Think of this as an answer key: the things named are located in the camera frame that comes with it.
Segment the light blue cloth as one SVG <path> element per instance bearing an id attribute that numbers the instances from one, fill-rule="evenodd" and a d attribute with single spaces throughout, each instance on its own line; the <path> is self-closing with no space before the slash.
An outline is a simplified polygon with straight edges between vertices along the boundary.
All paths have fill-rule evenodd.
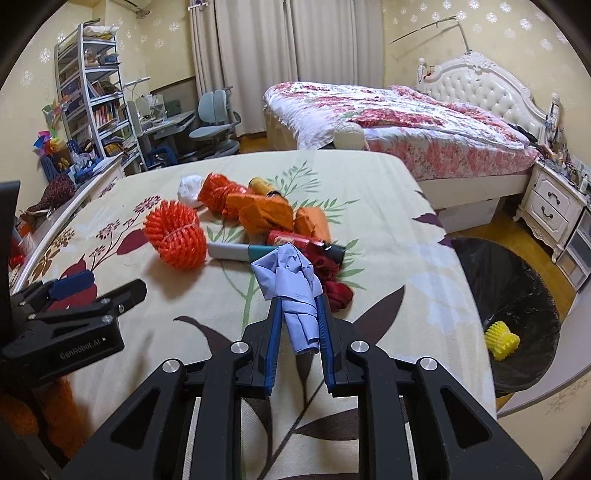
<path id="1" fill-rule="evenodd" d="M 318 352 L 318 310 L 315 298 L 322 295 L 322 284 L 314 266 L 293 244 L 283 244 L 250 264 L 266 300 L 280 297 L 283 320 L 290 343 L 297 355 Z"/>

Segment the orange foam net bundle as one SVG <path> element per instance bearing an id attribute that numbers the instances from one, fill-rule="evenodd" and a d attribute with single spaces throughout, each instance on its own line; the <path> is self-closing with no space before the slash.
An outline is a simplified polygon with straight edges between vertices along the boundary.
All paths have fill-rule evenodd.
<path id="1" fill-rule="evenodd" d="M 204 264 L 206 238 L 197 212 L 178 201 L 162 200 L 145 218 L 143 234 L 160 260 L 177 270 Z"/>

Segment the red bottle black cap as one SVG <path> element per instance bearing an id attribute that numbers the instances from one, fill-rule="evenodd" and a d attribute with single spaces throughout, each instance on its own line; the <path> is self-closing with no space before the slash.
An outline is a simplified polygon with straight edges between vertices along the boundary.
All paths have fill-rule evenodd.
<path id="1" fill-rule="evenodd" d="M 301 253 L 314 252 L 317 255 L 322 255 L 339 266 L 342 266 L 346 256 L 346 248 L 338 244 L 280 230 L 272 230 L 266 234 L 267 246 L 280 246 L 283 244 L 293 244 Z"/>

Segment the white teal tube box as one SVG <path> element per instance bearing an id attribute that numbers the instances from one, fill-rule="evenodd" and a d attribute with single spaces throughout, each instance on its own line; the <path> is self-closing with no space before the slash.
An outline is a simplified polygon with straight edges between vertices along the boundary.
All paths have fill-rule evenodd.
<path id="1" fill-rule="evenodd" d="M 253 261 L 263 258 L 270 252 L 273 252 L 273 250 L 276 250 L 276 247 L 253 244 L 208 242 L 206 250 L 208 256 L 212 259 L 252 263 Z"/>

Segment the black lined trash bin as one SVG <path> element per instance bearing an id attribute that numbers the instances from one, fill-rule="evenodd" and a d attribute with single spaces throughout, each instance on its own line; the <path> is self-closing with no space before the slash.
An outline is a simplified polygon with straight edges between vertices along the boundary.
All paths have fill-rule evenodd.
<path id="1" fill-rule="evenodd" d="M 516 351 L 490 360 L 498 397 L 538 383 L 554 361 L 560 339 L 559 313 L 541 276 L 520 256 L 495 242 L 451 240 L 470 285 L 484 329 L 497 321 L 520 337 Z"/>

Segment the floral sheet on near bed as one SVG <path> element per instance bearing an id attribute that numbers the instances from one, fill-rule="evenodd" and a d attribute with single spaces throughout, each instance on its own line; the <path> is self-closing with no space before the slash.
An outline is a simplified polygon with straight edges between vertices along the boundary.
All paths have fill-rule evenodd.
<path id="1" fill-rule="evenodd" d="M 66 306 L 87 303 L 135 278 L 143 303 L 124 314 L 124 350 L 70 375 L 88 431 L 98 428 L 157 365 L 170 357 L 205 359 L 266 317 L 274 268 L 207 259 L 180 271 L 142 236 L 146 215 L 176 198 L 181 178 L 223 174 L 246 184 L 274 178 L 294 211 L 318 206 L 332 240 L 346 247 L 335 282 L 353 289 L 339 315 L 391 356 L 415 363 L 434 357 L 494 413 L 494 388 L 468 280 L 443 227 L 402 161 L 367 152 L 267 152 L 196 162 L 118 180 L 81 210 L 44 252 L 28 280 L 85 269 L 94 286 Z M 356 399 L 334 399 L 322 384 L 320 355 L 296 355 L 283 329 L 270 400 L 243 403 L 239 479 L 359 476 Z"/>

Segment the dark red feather duster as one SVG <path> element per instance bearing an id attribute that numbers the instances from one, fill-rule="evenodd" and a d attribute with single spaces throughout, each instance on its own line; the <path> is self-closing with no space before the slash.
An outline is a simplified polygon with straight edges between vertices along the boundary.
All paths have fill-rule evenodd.
<path id="1" fill-rule="evenodd" d="M 45 214 L 56 210 L 72 199 L 76 193 L 76 185 L 67 175 L 60 175 L 54 178 L 45 188 L 41 200 L 24 210 L 19 217 L 24 219 L 26 216 Z"/>

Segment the white crumpled plastic bag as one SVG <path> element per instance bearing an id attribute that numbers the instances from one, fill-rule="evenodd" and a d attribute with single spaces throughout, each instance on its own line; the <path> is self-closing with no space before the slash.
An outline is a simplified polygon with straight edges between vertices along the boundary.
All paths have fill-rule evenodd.
<path id="1" fill-rule="evenodd" d="M 178 201 L 190 208 L 199 208 L 201 202 L 198 200 L 198 195 L 200 194 L 203 183 L 204 178 L 199 175 L 188 175 L 183 177 L 177 188 Z"/>

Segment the red-orange knotted plastic bag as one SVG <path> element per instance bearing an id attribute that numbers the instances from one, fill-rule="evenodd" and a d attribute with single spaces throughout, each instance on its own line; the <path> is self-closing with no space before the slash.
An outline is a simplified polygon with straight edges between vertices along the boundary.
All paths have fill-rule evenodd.
<path id="1" fill-rule="evenodd" d="M 197 200 L 215 215 L 238 220 L 238 209 L 226 203 L 228 195 L 233 193 L 250 194 L 252 189 L 231 181 L 222 174 L 209 173 L 200 187 Z"/>

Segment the yellow bottle black cap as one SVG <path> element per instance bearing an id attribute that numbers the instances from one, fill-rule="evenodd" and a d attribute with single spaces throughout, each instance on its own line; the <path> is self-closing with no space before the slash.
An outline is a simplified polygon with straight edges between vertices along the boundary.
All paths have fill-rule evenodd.
<path id="1" fill-rule="evenodd" d="M 249 189 L 256 195 L 264 197 L 280 197 L 279 191 L 274 188 L 273 184 L 263 179 L 262 177 L 253 177 L 249 180 Z"/>

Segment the yellow foam net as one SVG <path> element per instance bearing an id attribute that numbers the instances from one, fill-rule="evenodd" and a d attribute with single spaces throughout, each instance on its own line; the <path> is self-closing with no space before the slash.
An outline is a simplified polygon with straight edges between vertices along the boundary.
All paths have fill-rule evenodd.
<path id="1" fill-rule="evenodd" d="M 521 339 L 503 321 L 496 321 L 485 332 L 487 349 L 495 361 L 503 361 L 516 352 Z"/>

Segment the grey study desk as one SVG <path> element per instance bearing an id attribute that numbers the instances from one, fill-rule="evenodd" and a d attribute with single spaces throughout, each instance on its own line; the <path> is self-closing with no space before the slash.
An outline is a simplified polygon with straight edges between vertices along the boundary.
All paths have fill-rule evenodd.
<path id="1" fill-rule="evenodd" d="M 130 120 L 133 132 L 138 141 L 142 161 L 147 159 L 147 153 L 153 149 L 151 140 L 163 140 L 174 154 L 177 154 L 176 142 L 174 136 L 183 132 L 195 119 L 194 111 L 182 112 L 165 118 L 159 123 L 151 121 L 142 124 L 139 113 L 130 110 Z"/>

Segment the grey-blue desk chair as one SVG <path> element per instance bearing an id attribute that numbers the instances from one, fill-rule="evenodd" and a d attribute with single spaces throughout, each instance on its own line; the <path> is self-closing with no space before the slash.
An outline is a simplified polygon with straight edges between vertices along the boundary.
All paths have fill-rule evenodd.
<path id="1" fill-rule="evenodd" d="M 242 117 L 233 110 L 232 86 L 204 93 L 197 104 L 199 126 L 189 133 L 197 149 L 179 158 L 181 163 L 235 155 L 240 144 L 236 127 Z"/>

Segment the white bookshelf with books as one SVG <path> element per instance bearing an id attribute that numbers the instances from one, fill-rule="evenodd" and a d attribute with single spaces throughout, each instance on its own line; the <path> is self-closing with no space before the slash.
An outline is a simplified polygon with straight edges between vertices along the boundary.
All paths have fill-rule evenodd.
<path id="1" fill-rule="evenodd" d="M 116 26 L 78 24 L 54 47 L 63 127 L 70 141 L 95 157 L 118 155 L 123 170 L 145 170 L 126 97 Z"/>

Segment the pink floral quilt bed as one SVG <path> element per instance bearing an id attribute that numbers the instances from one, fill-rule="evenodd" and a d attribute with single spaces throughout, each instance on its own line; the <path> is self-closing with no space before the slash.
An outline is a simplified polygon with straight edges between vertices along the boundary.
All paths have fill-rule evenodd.
<path id="1" fill-rule="evenodd" d="M 363 149 L 402 160 L 418 181 L 521 174 L 539 158 L 529 139 L 492 113 L 439 101 L 406 86 L 283 82 L 266 90 L 267 113 L 298 149 L 363 136 Z"/>

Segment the plastic drawer unit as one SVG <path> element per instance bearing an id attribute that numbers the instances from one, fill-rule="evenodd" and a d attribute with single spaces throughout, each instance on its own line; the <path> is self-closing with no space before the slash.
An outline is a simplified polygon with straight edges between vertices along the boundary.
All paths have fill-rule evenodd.
<path id="1" fill-rule="evenodd" d="M 557 266 L 575 291 L 580 291 L 590 279 L 590 241 L 579 227 L 560 254 Z"/>

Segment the white nightstand with drawers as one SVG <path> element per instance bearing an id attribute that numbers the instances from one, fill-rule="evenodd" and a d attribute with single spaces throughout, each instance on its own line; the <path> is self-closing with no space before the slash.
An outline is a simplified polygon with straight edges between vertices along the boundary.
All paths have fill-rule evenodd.
<path id="1" fill-rule="evenodd" d="M 556 263 L 587 201 L 588 196 L 564 176 L 537 160 L 513 221 L 523 219 L 533 236 L 552 249 L 551 259 Z"/>

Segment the beige curtains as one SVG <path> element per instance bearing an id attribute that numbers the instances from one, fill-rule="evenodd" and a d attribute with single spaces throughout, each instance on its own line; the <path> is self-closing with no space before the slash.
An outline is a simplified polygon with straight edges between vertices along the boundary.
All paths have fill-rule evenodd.
<path id="1" fill-rule="evenodd" d="M 228 87 L 238 131 L 263 131 L 263 94 L 281 82 L 381 87 L 379 1 L 191 1 L 198 95 Z"/>

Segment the white tufted headboard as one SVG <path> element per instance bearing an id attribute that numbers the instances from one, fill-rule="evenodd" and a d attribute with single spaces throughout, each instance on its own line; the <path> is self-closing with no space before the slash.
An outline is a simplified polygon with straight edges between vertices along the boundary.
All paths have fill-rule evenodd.
<path id="1" fill-rule="evenodd" d="M 542 142 L 552 142 L 559 131 L 559 95 L 551 96 L 547 109 L 538 107 L 532 91 L 522 81 L 480 52 L 466 53 L 438 65 L 421 58 L 417 90 L 440 101 L 478 106 L 522 127 Z"/>

